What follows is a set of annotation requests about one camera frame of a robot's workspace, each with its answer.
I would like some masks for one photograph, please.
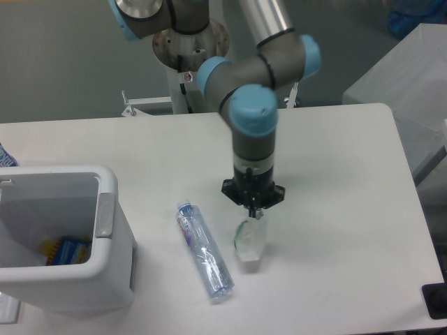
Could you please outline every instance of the bottle label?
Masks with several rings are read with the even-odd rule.
[[[8,166],[18,166],[17,161],[10,156],[0,144],[0,168]]]
[[[184,239],[186,240],[187,244],[189,245],[191,243],[193,234],[192,234],[191,228],[189,227],[188,219],[181,215],[177,215],[177,223],[178,223],[180,229],[182,230]]]

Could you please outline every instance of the white trash bin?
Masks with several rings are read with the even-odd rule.
[[[133,301],[137,244],[108,168],[1,168],[0,234],[0,292],[50,311],[119,308]],[[91,237],[89,259],[45,266],[41,244],[65,236]]]

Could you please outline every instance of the light blue joint cap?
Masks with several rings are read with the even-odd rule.
[[[119,27],[121,28],[121,31],[124,34],[124,37],[129,41],[133,42],[135,40],[139,40],[139,38],[133,33],[133,31],[129,28],[126,21],[124,21],[123,17],[121,16],[121,13],[119,12],[117,5],[115,3],[115,0],[109,0],[110,8],[112,9],[113,14],[115,15],[115,18],[118,21]]]
[[[306,63],[305,71],[302,78],[308,78],[320,70],[321,67],[321,52],[320,47],[316,44],[314,38],[310,35],[301,35],[301,40],[305,47]]]
[[[274,92],[259,84],[240,87],[231,96],[230,120],[236,129],[251,137],[263,137],[278,124],[278,102]]]
[[[231,62],[225,57],[211,57],[210,59],[207,59],[198,69],[197,86],[204,97],[206,97],[207,82],[211,76],[212,71],[214,71],[214,69],[222,63]]]

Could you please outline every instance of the gray floor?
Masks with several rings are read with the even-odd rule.
[[[287,0],[297,30],[321,46],[319,74],[300,83],[304,106],[336,105],[396,44],[389,1]],[[252,55],[237,0],[211,1],[231,35],[231,57]],[[128,98],[167,96],[147,38],[127,43],[106,0],[0,2],[0,122],[117,117]],[[281,97],[287,89],[280,89]]]

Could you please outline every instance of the white table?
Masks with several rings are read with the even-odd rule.
[[[14,334],[358,334],[441,327],[421,286],[442,282],[393,116],[385,105],[282,110],[269,244],[258,267],[233,250],[245,214],[220,192],[230,131],[216,114],[0,125],[22,165],[101,164],[139,243],[130,308],[74,318],[24,304]],[[199,205],[233,276],[211,304],[175,225]]]

